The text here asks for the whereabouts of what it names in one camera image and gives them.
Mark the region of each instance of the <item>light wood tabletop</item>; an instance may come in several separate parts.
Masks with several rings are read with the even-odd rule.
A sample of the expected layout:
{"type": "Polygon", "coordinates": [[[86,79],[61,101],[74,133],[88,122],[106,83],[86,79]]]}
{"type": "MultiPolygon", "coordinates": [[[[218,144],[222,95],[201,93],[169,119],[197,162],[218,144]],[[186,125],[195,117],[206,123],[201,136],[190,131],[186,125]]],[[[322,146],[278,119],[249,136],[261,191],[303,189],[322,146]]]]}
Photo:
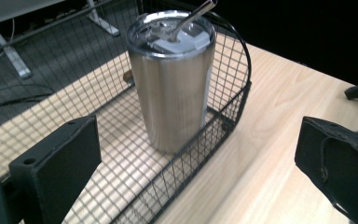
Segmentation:
{"type": "Polygon", "coordinates": [[[304,116],[358,131],[358,99],[344,94],[352,85],[249,50],[253,86],[240,123],[158,222],[350,223],[294,158],[304,116]]]}

